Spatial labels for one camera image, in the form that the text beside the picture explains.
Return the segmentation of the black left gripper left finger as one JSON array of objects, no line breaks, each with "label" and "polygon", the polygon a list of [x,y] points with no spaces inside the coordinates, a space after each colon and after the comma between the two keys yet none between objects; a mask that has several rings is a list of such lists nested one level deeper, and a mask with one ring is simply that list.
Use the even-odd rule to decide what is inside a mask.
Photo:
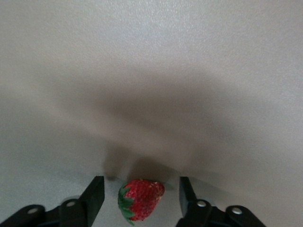
[{"label": "black left gripper left finger", "polygon": [[90,227],[105,199],[104,177],[96,176],[77,199],[64,201],[56,208],[32,204],[19,209],[2,227]]}]

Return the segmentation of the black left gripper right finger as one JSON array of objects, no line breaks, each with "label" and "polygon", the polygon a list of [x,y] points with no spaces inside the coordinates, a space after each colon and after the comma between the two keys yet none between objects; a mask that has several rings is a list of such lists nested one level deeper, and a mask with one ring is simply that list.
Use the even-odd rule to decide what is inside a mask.
[{"label": "black left gripper right finger", "polygon": [[179,178],[179,202],[182,218],[178,227],[265,227],[246,207],[232,205],[222,211],[207,200],[198,199],[185,176]]}]

